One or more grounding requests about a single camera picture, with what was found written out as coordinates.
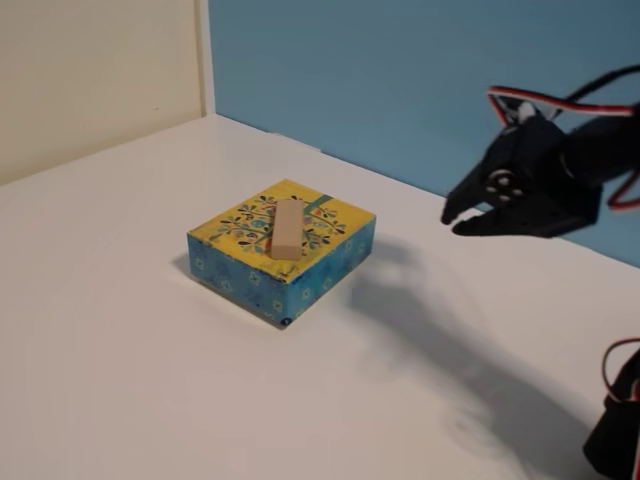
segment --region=white table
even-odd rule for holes
[[[283,177],[379,216],[284,332],[185,274],[187,230]],[[442,205],[218,117],[0,188],[0,478],[592,478],[640,270]]]

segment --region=robotic arm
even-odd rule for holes
[[[490,211],[460,221],[464,236],[530,235],[551,238],[597,222],[603,183],[633,171],[609,200],[612,209],[640,201],[620,197],[640,176],[640,103],[597,106],[577,100],[613,80],[640,72],[627,67],[590,82],[565,99],[536,92],[492,87],[489,100],[505,124],[483,160],[448,195],[442,222],[454,222],[480,203]],[[545,115],[536,103],[551,106]],[[562,110],[598,115],[566,134],[553,119]]]

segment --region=gift box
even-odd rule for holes
[[[278,200],[304,202],[302,257],[270,257]],[[280,327],[327,293],[370,253],[376,216],[283,180],[187,234],[192,275]]]

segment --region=beige block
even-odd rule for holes
[[[299,260],[302,257],[302,200],[280,200],[276,207],[271,241],[271,258]]]

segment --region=blue box side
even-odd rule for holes
[[[286,284],[187,235],[191,274],[259,317],[280,324],[288,315]]]
[[[288,318],[293,321],[302,315],[369,256],[375,225],[374,217],[289,284],[285,307]]]

